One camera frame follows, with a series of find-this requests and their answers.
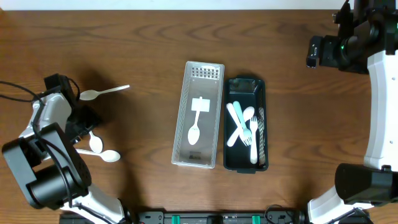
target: white fork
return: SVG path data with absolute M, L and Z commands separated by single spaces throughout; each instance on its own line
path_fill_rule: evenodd
M 259 127 L 258 123 L 257 123 L 257 117 L 253 116 L 250 119 L 250 131 L 252 134 L 252 138 L 251 138 L 251 148 L 250 148 L 250 162 L 252 164 L 256 164 L 257 163 L 257 143 L 256 143 L 256 131 L 257 128 Z

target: white spoon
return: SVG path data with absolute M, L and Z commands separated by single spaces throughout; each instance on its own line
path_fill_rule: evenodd
M 200 131 L 198 128 L 198 118 L 201 108 L 201 102 L 202 102 L 202 97 L 199 97 L 199 105 L 197 107 L 197 115 L 195 116 L 195 123 L 188 131 L 188 142 L 191 145 L 196 144 L 199 140 Z
M 90 134 L 90 148 L 95 153 L 100 153 L 104 149 L 104 144 L 102 143 L 102 139 L 98 136 L 95 136 L 93 131 L 89 132 Z
M 94 100 L 100 94 L 109 93 L 112 91 L 119 91 L 119 90 L 123 90 L 123 89 L 129 88 L 129 87 L 130 87 L 130 85 L 124 85 L 124 86 L 119 86 L 119 87 L 112 88 L 109 90 L 104 90 L 104 91 L 87 90 L 87 91 L 84 91 L 83 93 L 80 93 L 80 99 L 81 100 Z
M 114 150 L 105 150 L 101 153 L 90 152 L 87 150 L 76 149 L 80 154 L 100 156 L 105 162 L 116 162 L 120 159 L 120 154 Z
M 249 121 L 253 117 L 253 115 L 254 115 L 254 107 L 249 106 L 248 108 L 246 108 L 243 111 L 243 119 L 244 119 L 244 121 L 245 122 Z M 226 142 L 226 145 L 229 146 L 229 147 L 232 147 L 235 144 L 235 142 L 238 139 L 238 136 L 240 134 L 243 134 L 242 129 L 236 128 L 234 133 L 232 133 L 232 135 L 229 137 L 228 141 Z

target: wood grain surface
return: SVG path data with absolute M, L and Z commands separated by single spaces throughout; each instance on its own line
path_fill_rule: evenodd
M 363 162 L 369 137 L 367 75 L 305 66 L 313 35 L 336 35 L 331 11 L 61 11 L 0 14 L 0 80 L 45 90 L 54 73 L 82 90 L 131 88 L 87 102 L 105 120 L 95 130 L 107 164 L 82 156 L 93 182 L 132 209 L 265 210 L 303 207 L 334 184 L 342 162 Z M 257 74 L 267 85 L 269 169 L 223 167 L 223 128 L 212 170 L 171 164 L 186 61 L 222 63 L 225 79 Z M 8 86 L 0 94 L 30 98 Z M 0 99 L 0 145 L 25 129 L 28 103 Z M 88 149 L 88 138 L 77 147 Z M 396 205 L 370 210 L 397 223 Z M 0 223 L 57 223 L 60 210 L 28 205 L 0 158 Z

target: plastic utensil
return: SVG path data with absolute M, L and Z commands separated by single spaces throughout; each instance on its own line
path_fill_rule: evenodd
M 244 121 L 245 122 L 249 121 L 253 117 L 253 115 L 254 115 L 254 107 L 249 106 L 248 108 L 246 108 L 243 111 L 243 119 L 244 119 Z M 228 141 L 226 142 L 227 146 L 229 146 L 229 147 L 234 146 L 236 140 L 238 139 L 238 136 L 243 133 L 240 130 L 242 130 L 242 129 L 239 129 L 239 128 L 235 129 L 234 133 L 232 133 L 232 135 L 229 137 Z
M 202 97 L 199 98 L 199 105 L 197 107 L 197 115 L 195 116 L 195 123 L 188 131 L 188 142 L 191 145 L 196 144 L 199 140 L 200 131 L 198 128 L 198 118 L 201 108 L 201 102 L 202 102 Z
M 241 123 L 239 122 L 239 118 L 238 118 L 238 116 L 237 116 L 237 114 L 235 112 L 234 106 L 232 105 L 232 103 L 227 103 L 226 104 L 226 108 L 228 109 L 229 114 L 232 116 L 236 126 L 238 127 L 238 133 L 241 135 L 241 139 L 242 139 L 244 145 L 245 146 L 249 146 L 251 144 L 250 139 L 246 139 L 243 136 L 243 128 L 242 128 Z
M 238 101 L 235 101 L 233 103 L 233 105 L 234 105 L 234 108 L 235 108 L 236 115 L 238 116 L 238 118 L 239 118 L 239 120 L 241 122 L 241 126 L 243 128 L 243 136 L 244 136 L 244 138 L 245 139 L 251 138 L 251 131 L 248 130 L 248 127 L 246 127 L 246 123 L 244 122 L 244 119 L 243 119 L 243 112 L 242 112 L 241 104 Z
M 123 90 L 123 89 L 129 88 L 129 87 L 130 87 L 130 85 L 124 85 L 124 86 L 119 86 L 119 87 L 112 88 L 109 90 L 104 90 L 104 91 L 87 90 L 87 91 L 84 91 L 83 93 L 80 93 L 80 99 L 81 100 L 94 100 L 100 94 L 110 93 L 112 91 L 119 91 L 119 90 Z
M 95 136 L 93 131 L 89 132 L 90 134 L 90 148 L 95 153 L 101 153 L 104 149 L 104 144 L 102 143 L 102 139 L 98 136 Z
M 105 162 L 116 162 L 120 159 L 120 154 L 114 150 L 106 150 L 101 153 L 90 152 L 87 150 L 76 149 L 80 154 L 100 156 Z
M 252 164 L 257 163 L 257 144 L 256 144 L 256 131 L 258 128 L 257 118 L 253 116 L 250 120 L 250 130 L 252 132 L 252 144 L 250 148 L 250 162 Z

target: wooden tabletop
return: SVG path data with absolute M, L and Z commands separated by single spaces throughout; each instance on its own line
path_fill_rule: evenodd
M 82 90 L 131 88 L 88 102 L 104 119 L 95 129 L 122 160 L 82 156 L 93 182 L 135 210 L 265 210 L 303 207 L 334 184 L 337 165 L 362 164 L 369 138 L 369 76 L 305 66 L 313 35 L 336 35 L 331 11 L 2 12 L 0 80 L 34 92 L 60 73 Z M 183 71 L 189 60 L 222 63 L 225 79 L 252 72 L 266 81 L 269 169 L 171 164 Z M 8 86 L 0 94 L 30 98 Z M 0 99 L 0 145 L 25 129 L 31 105 Z M 89 149 L 88 138 L 76 147 Z M 0 223 L 57 223 L 60 210 L 28 205 L 0 158 Z M 396 205 L 370 210 L 396 223 Z

